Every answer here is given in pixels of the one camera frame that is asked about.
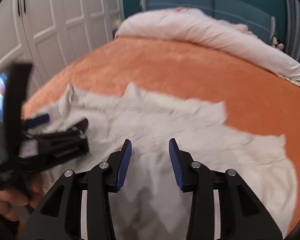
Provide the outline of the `person's left hand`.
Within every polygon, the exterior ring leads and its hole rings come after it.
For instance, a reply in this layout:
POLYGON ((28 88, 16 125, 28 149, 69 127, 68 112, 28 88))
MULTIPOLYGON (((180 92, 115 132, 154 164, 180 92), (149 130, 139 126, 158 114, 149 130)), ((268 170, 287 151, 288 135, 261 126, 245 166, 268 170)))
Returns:
POLYGON ((37 174, 31 181, 31 197, 27 197, 25 194, 19 192, 14 188, 0 190, 0 214, 6 219, 16 222, 19 217, 13 208, 13 206, 26 206, 35 208, 42 200, 43 193, 43 177, 41 174, 37 174))

